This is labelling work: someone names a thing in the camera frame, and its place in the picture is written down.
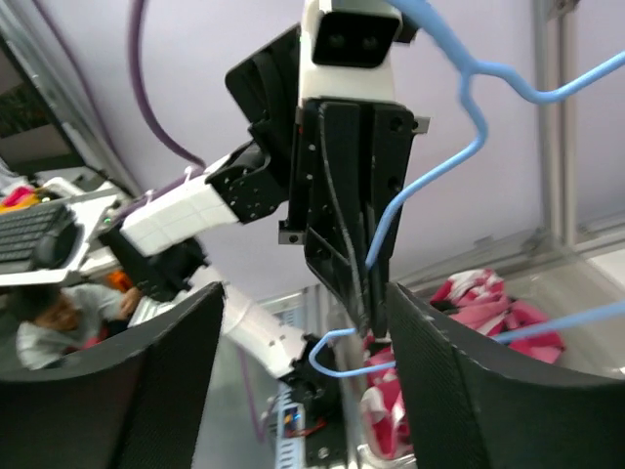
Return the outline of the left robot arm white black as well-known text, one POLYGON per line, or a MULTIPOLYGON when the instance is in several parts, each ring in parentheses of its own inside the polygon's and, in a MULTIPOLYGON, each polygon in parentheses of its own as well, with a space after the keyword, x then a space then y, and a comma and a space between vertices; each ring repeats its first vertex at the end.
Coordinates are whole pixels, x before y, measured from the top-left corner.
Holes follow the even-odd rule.
POLYGON ((399 222, 387 207, 402 190, 415 136, 414 114, 395 99, 389 52, 415 35, 396 18, 329 14, 232 67, 226 86, 251 138, 104 234, 131 280, 171 299, 204 263, 197 234, 286 204, 280 242, 303 246, 311 272, 360 331, 385 331, 399 222))

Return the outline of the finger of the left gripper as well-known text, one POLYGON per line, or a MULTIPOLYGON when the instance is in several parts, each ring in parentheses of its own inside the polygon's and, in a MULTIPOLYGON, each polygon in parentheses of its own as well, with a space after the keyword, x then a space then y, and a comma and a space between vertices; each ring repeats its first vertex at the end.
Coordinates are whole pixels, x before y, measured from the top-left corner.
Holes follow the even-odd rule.
POLYGON ((365 221, 369 253, 368 270, 369 327, 376 337, 387 333, 386 284, 393 255, 398 208, 389 204, 404 186, 411 152, 413 113, 406 107, 372 108, 371 163, 365 221))
POLYGON ((313 176, 305 258, 344 306, 359 332, 369 327, 365 228, 360 200, 360 108, 346 101, 314 100, 317 164, 313 176))

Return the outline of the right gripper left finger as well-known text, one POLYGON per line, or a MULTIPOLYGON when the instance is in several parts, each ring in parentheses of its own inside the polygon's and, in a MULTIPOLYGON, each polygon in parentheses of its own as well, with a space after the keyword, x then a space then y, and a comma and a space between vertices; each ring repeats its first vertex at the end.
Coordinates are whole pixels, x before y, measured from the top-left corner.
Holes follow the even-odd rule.
POLYGON ((224 306, 212 282, 58 368, 2 373, 2 467, 189 468, 224 306))

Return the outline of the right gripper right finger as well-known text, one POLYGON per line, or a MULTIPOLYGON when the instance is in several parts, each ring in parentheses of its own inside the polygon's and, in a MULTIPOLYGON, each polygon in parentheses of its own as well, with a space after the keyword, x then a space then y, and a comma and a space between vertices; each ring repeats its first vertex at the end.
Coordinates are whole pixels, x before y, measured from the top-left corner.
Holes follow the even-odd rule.
MULTIPOLYGON (((462 441, 483 451, 480 468, 621 468, 624 465, 624 383, 537 361, 452 320, 405 287, 387 287, 395 357, 417 327, 429 322, 450 344, 475 436, 462 441)), ((443 405, 430 386, 400 386, 420 468, 439 468, 445 448, 435 414, 443 405)))

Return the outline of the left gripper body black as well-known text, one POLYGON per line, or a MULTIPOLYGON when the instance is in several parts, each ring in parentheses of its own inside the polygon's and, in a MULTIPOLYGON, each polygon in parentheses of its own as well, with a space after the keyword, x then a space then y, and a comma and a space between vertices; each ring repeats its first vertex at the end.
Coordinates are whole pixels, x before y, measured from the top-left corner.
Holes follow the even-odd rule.
POLYGON ((394 103, 309 99, 296 112, 289 208, 282 232, 308 259, 365 258, 403 187, 415 136, 430 120, 394 103))

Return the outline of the light blue wire hanger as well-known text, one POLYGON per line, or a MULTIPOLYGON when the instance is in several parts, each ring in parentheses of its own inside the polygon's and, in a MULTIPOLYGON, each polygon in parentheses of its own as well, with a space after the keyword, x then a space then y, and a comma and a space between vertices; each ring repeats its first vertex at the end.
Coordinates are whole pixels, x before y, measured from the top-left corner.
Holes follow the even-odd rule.
MULTIPOLYGON (((536 85, 536 1, 437 1, 435 8, 477 59, 506 64, 536 85)), ((624 48, 624 5, 583 1, 566 15, 572 31, 569 78, 624 48)), ((548 17, 548 38, 556 20, 548 17)), ((488 124, 478 154, 404 204, 392 260, 395 274, 415 273, 463 254, 486 239, 529 235, 543 224, 536 105, 504 81, 478 76, 473 98, 488 124)), ((607 241, 624 228, 624 73, 574 95, 572 141, 576 244, 607 241)))

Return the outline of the pink camouflage trousers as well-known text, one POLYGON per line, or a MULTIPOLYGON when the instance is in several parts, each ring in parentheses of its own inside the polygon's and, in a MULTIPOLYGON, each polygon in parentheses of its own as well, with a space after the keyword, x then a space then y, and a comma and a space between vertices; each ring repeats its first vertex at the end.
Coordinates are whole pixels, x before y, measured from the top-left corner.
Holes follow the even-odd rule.
MULTIPOLYGON (((547 320, 536 307, 507 294, 504 280, 490 269, 451 275, 431 298, 430 306, 487 337, 547 320)), ((462 441, 477 433, 470 422, 471 412, 450 344, 429 322, 419 325, 411 339, 410 343, 402 344, 402 350, 409 354, 405 360, 395 357, 396 350, 390 340, 371 336, 364 339, 367 366, 390 362, 406 365, 402 369, 393 365, 367 375, 360 407, 372 431, 374 447, 387 459, 395 459, 412 449, 403 398, 407 389, 400 386, 399 380, 404 377, 408 385, 429 385, 430 395, 443 405, 442 411, 435 414, 435 422, 442 425, 439 442, 445 445, 439 451, 443 460, 438 467, 486 467, 483 451, 462 441)))

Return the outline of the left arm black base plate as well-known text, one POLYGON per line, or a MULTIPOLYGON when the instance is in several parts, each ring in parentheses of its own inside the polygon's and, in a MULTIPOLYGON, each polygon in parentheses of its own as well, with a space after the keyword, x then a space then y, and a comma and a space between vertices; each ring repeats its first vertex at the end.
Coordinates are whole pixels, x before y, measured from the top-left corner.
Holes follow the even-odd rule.
POLYGON ((305 437, 306 468, 346 468, 348 448, 342 420, 331 421, 305 437))

